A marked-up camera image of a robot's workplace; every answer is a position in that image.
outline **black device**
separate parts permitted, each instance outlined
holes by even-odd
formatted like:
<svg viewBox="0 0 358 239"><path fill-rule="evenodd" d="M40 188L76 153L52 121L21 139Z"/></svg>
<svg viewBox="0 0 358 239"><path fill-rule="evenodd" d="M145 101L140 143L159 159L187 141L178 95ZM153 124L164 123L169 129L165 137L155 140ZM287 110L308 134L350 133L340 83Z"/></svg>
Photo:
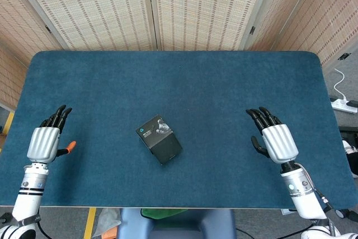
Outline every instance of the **black device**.
<svg viewBox="0 0 358 239"><path fill-rule="evenodd" d="M161 165L173 159L182 150L172 129L160 115L143 124L136 132Z"/></svg>

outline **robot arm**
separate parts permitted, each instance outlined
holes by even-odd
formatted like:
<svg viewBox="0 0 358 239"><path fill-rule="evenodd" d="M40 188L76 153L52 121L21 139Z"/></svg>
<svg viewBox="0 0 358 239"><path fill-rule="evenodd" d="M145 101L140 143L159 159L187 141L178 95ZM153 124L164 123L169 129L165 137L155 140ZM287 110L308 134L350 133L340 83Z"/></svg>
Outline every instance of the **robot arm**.
<svg viewBox="0 0 358 239"><path fill-rule="evenodd" d="M355 233L340 235L337 228L326 217L314 192L318 193L327 208L332 209L332 207L324 195L315 188L306 169L294 161L298 155L298 149L287 125L271 115L264 107L260 107L260 110L246 110L246 113L254 120L266 145L266 148L263 148L256 137L251 137L254 148L258 153L281 165L281 176L298 214L313 222L313 226L303 232L301 238L358 239L358 234Z"/></svg>
<svg viewBox="0 0 358 239"><path fill-rule="evenodd" d="M47 165L56 157L70 153L76 146L74 141L66 149L57 150L60 134L72 110L71 108L64 110L65 107L65 105L59 107L56 113L44 120L32 134L27 151L27 157L32 164L24 167L25 175L12 211L17 224L1 228L1 239L34 239L36 237L35 223L41 220L38 212L49 174Z"/></svg>

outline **chair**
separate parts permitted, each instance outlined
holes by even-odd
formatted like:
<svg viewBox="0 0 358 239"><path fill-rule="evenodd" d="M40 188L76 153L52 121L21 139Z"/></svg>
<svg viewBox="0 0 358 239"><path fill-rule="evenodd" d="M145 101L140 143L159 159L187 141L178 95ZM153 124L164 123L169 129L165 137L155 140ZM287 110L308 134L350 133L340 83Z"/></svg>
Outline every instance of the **chair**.
<svg viewBox="0 0 358 239"><path fill-rule="evenodd" d="M230 209L191 209L160 220L142 217L140 209L121 209L118 239L236 239Z"/></svg>

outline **table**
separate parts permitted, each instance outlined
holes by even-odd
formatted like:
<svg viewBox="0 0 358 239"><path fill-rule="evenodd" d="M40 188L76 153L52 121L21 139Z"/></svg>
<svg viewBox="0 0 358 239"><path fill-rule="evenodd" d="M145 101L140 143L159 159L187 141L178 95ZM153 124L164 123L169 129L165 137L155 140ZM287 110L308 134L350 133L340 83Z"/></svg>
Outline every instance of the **table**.
<svg viewBox="0 0 358 239"><path fill-rule="evenodd" d="M32 131L73 108L42 205L292 208L280 166L253 149L245 109L286 123L297 161L336 208L358 202L316 55L302 51L44 51L34 56L0 155L0 205L15 202ZM136 128L160 114L183 151L161 166Z"/></svg>

